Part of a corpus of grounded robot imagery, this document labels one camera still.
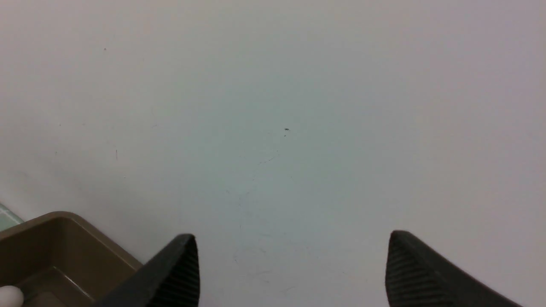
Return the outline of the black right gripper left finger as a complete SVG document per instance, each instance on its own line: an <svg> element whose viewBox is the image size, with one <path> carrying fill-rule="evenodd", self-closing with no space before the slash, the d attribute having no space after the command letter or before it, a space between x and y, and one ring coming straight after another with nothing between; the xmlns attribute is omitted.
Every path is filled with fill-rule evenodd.
<svg viewBox="0 0 546 307"><path fill-rule="evenodd" d="M172 239L94 307L197 307L200 267L194 235Z"/></svg>

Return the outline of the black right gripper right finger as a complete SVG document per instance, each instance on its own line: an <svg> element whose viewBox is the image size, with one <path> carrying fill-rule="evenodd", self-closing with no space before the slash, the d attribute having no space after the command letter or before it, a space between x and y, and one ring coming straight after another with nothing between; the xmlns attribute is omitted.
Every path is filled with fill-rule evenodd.
<svg viewBox="0 0 546 307"><path fill-rule="evenodd" d="M412 233L392 231L385 288L391 307L516 307Z"/></svg>

